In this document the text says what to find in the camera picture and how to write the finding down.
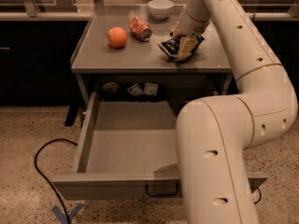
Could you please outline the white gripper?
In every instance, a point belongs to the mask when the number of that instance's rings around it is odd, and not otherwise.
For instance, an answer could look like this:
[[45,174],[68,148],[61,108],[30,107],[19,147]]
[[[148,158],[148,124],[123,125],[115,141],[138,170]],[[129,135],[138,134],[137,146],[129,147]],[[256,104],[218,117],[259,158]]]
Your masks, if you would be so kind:
[[192,56],[192,50],[197,44],[197,38],[209,25],[210,13],[204,0],[189,0],[182,9],[179,19],[172,32],[172,37],[182,36],[179,41],[177,59],[186,60]]

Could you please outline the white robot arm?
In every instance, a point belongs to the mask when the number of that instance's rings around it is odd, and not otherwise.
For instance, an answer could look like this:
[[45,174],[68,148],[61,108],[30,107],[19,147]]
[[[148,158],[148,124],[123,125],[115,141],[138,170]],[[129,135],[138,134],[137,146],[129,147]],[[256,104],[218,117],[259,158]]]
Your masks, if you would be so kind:
[[188,224],[259,224],[243,151],[292,126],[296,93],[278,57],[237,0],[190,0],[184,33],[212,21],[239,92],[186,104],[177,154]]

